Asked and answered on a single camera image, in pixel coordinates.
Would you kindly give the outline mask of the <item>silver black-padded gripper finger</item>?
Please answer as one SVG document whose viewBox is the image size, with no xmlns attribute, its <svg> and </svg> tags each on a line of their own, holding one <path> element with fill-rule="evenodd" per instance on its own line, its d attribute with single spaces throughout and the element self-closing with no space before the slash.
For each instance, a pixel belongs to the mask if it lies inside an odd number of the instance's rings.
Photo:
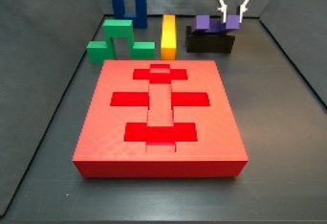
<svg viewBox="0 0 327 224">
<path fill-rule="evenodd" d="M 223 23 L 225 23 L 227 4 L 224 3 L 224 0 L 217 0 L 217 1 L 219 1 L 217 11 L 221 13 L 221 15 L 223 15 Z"/>
<path fill-rule="evenodd" d="M 239 6 L 239 23 L 243 22 L 243 16 L 245 11 L 248 10 L 248 3 L 251 0 L 244 0 L 241 5 Z"/>
</svg>

